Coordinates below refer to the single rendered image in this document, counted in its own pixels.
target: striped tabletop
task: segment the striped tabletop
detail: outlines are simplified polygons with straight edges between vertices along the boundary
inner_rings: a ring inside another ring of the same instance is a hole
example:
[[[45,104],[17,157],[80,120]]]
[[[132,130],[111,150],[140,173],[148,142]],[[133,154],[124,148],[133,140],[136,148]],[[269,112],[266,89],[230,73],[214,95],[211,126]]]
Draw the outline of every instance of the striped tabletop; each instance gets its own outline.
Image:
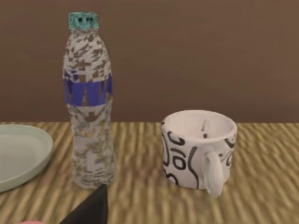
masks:
[[[55,152],[28,183],[0,194],[0,223],[59,222],[90,191],[71,179],[69,123],[46,130]],[[113,123],[117,176],[108,188],[109,224],[299,224],[299,124],[238,124],[231,177],[222,195],[163,177],[159,123]]]

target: mug handle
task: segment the mug handle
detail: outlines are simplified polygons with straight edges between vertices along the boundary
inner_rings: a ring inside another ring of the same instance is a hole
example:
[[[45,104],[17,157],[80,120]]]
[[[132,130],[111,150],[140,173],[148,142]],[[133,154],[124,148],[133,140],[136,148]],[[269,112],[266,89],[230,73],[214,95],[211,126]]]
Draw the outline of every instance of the mug handle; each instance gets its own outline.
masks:
[[[223,169],[219,155],[208,147],[202,161],[203,177],[206,190],[212,197],[220,196],[223,188]]]

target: cup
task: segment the cup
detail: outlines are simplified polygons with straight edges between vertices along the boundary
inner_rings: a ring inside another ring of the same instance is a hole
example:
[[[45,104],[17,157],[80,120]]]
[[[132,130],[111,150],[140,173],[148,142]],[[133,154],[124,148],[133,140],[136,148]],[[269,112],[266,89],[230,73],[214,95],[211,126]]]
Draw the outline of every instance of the cup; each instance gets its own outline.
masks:
[[[165,177],[218,197],[229,179],[237,124],[220,113],[186,110],[167,116],[161,130]]]

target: light green plate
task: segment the light green plate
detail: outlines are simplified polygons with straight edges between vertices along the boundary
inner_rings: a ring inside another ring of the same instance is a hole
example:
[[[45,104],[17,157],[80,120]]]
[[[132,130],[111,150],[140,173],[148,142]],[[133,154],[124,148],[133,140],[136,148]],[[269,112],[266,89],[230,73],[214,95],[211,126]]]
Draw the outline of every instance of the light green plate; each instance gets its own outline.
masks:
[[[50,161],[53,140],[44,130],[27,125],[0,125],[0,192],[37,175]]]

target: brown background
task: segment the brown background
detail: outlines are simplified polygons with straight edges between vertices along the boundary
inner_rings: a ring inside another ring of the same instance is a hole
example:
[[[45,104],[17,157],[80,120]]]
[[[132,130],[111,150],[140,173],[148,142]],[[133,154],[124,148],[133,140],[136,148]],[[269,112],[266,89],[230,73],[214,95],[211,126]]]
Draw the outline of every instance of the brown background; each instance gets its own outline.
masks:
[[[113,121],[206,109],[299,121],[296,0],[9,0],[0,3],[0,119],[67,121],[70,11],[96,11],[113,63]]]

